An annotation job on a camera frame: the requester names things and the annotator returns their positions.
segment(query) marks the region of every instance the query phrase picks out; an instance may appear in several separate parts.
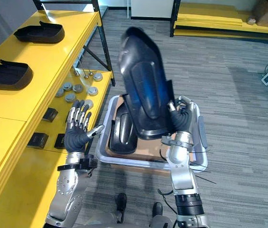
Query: robot finger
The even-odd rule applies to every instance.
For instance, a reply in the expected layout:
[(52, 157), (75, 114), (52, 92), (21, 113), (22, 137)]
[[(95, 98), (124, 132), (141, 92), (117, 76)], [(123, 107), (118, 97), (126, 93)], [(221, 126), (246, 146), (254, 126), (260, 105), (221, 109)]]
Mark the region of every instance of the robot finger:
[(168, 109), (169, 109), (170, 112), (176, 110), (173, 101), (169, 101), (169, 102), (167, 103), (167, 106), (168, 106)]
[(85, 113), (87, 112), (87, 110), (89, 109), (89, 105), (84, 105), (83, 108), (81, 109), (82, 111), (80, 112), (80, 119), (79, 119), (79, 127), (82, 128), (83, 127), (83, 122), (84, 122), (84, 117), (85, 117)]
[(85, 132), (87, 131), (87, 128), (88, 128), (88, 122), (89, 122), (89, 120), (90, 120), (90, 118), (91, 118), (91, 115), (92, 115), (92, 113), (89, 112), (89, 113), (86, 115), (86, 118), (84, 119), (83, 129), (84, 129)]
[(104, 129), (104, 125), (98, 125), (94, 127), (92, 130), (86, 133), (87, 137), (92, 139), (95, 135), (100, 134), (100, 132)]
[(79, 108), (79, 100), (75, 100), (72, 108)]

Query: black metal frame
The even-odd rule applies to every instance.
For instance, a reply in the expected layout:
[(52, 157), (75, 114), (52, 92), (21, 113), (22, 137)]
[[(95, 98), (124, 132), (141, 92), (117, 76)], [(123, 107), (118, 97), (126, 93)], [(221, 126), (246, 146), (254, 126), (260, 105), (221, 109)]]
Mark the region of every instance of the black metal frame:
[(179, 6), (180, 6), (180, 0), (174, 0), (171, 19), (170, 19), (170, 37), (174, 36), (174, 31), (175, 31), (174, 24), (175, 24), (175, 21), (177, 20)]
[[(33, 0), (37, 10), (44, 10), (42, 4), (49, 4), (49, 3), (60, 3), (60, 4), (92, 4), (92, 7), (94, 9), (94, 12), (99, 12), (100, 14), (100, 9), (99, 9), (99, 4), (98, 4), (98, 0), (69, 0), (69, 1), (58, 1), (58, 0)], [(100, 15), (100, 20), (101, 20), (101, 26), (98, 26), (98, 31), (100, 34), (100, 39), (101, 39), (101, 43), (102, 43), (102, 47), (103, 47), (103, 51), (104, 51), (104, 55), (105, 55), (105, 59), (106, 59), (106, 63), (105, 64), (103, 61), (101, 61), (88, 47), (84, 46), (83, 48), (93, 57), (95, 58), (101, 65), (103, 65), (108, 71), (111, 71), (113, 73), (113, 78), (111, 78), (111, 84), (112, 86), (116, 85), (115, 82), (115, 77), (114, 77), (114, 72), (113, 69), (111, 67), (111, 58), (110, 58), (110, 54), (109, 54), (109, 49), (107, 47), (107, 42), (106, 42), (106, 37), (105, 37), (105, 33), (104, 33), (104, 28), (103, 28), (103, 22), (102, 22), (102, 18)]]

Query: robotic hand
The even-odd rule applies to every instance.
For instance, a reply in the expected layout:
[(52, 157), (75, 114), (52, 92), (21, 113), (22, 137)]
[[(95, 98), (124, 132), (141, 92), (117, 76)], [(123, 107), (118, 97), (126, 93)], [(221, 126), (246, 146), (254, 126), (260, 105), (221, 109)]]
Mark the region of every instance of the robotic hand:
[(181, 228), (209, 227), (207, 216), (204, 214), (201, 198), (194, 172), (189, 166), (189, 153), (192, 152), (192, 131), (196, 124), (195, 104), (187, 97), (180, 96), (178, 103), (182, 106), (177, 110), (170, 101), (168, 108), (176, 129), (173, 140), (163, 136), (161, 142), (169, 145), (167, 162), (171, 167), (173, 192), (177, 205), (177, 223)]
[(97, 159), (85, 151), (85, 145), (100, 133), (104, 126), (99, 125), (87, 131), (91, 112), (84, 101), (76, 100), (67, 117), (64, 145), (68, 152), (66, 164), (58, 166), (60, 175), (57, 180), (56, 194), (46, 216), (44, 228), (73, 227), (82, 205), (82, 193), (94, 168)]

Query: silver metal part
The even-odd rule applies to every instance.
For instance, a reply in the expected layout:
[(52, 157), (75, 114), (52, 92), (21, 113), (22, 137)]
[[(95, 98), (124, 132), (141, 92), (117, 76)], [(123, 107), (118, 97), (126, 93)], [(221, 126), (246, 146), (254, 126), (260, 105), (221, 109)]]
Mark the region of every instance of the silver metal part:
[(94, 127), (92, 130), (87, 132), (87, 137), (90, 139), (93, 138), (96, 134), (100, 133), (104, 129), (104, 125), (99, 125), (97, 127)]
[(170, 101), (169, 103), (167, 103), (167, 106), (168, 106), (170, 112), (176, 110), (176, 108), (174, 106), (174, 103), (172, 101)]
[(68, 103), (72, 103), (76, 100), (76, 95), (74, 93), (69, 93), (65, 96), (65, 101)]
[(96, 96), (98, 94), (97, 87), (94, 87), (94, 86), (89, 87), (88, 94), (91, 96)]
[(55, 97), (62, 97), (63, 94), (64, 94), (64, 89), (63, 88), (60, 88), (60, 89), (58, 89)]
[(84, 71), (83, 68), (82, 68), (82, 71), (83, 71), (83, 73), (84, 73), (84, 78), (85, 78), (85, 79), (88, 79), (88, 75), (86, 75), (86, 73), (85, 73), (85, 71)]
[(188, 103), (191, 103), (192, 100), (186, 96), (179, 96), (178, 102), (183, 103), (183, 104), (188, 104)]
[(75, 75), (76, 77), (80, 76), (79, 72), (75, 69), (74, 66), (72, 66), (72, 70), (74, 71), (74, 75)]
[(88, 69), (88, 71), (89, 71), (88, 76), (93, 77), (94, 76), (94, 73), (90, 69)]
[[(79, 163), (84, 153), (69, 153), (66, 164)], [(46, 223), (57, 227), (72, 227), (82, 206), (82, 194), (85, 191), (89, 176), (87, 170), (63, 170), (57, 180), (56, 194), (52, 200)]]
[(209, 220), (205, 214), (202, 215), (177, 215), (177, 220), (186, 222), (189, 228), (210, 228)]
[(101, 73), (96, 73), (96, 74), (94, 74), (93, 79), (94, 79), (96, 82), (100, 82), (100, 81), (103, 79), (103, 76), (102, 76)]
[(70, 82), (65, 82), (62, 86), (62, 88), (65, 90), (65, 91), (70, 91), (72, 89), (73, 85), (72, 83)]

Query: transparent bin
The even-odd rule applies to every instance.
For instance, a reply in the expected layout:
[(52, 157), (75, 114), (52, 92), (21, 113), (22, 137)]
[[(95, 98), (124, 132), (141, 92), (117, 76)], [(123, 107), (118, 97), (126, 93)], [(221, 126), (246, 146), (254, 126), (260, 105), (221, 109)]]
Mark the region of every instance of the transparent bin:
[[(96, 156), (97, 158), (104, 162), (104, 163), (110, 163), (110, 164), (116, 164), (116, 165), (122, 165), (122, 166), (130, 166), (130, 167), (138, 167), (138, 168), (147, 168), (147, 169), (155, 169), (155, 170), (170, 170), (169, 164), (166, 162), (158, 162), (158, 161), (141, 161), (141, 160), (133, 160), (133, 159), (125, 159), (125, 158), (115, 158), (111, 157), (107, 154), (105, 151), (107, 140), (110, 137), (111, 133), (111, 120), (113, 119), (114, 112), (116, 109), (117, 101), (119, 96), (114, 96), (111, 98), (109, 102), (108, 111), (104, 118), (104, 129), (102, 133), (100, 134), (97, 146), (96, 146)], [(195, 104), (196, 110), (197, 110), (197, 117), (200, 116), (200, 111), (198, 108), (198, 105)], [(194, 172), (201, 172), (206, 169), (208, 161), (206, 157), (206, 149), (202, 146), (202, 143), (200, 141), (199, 137), (199, 128), (196, 125), (193, 131), (193, 152), (195, 164), (191, 165), (191, 168), (194, 168)]]

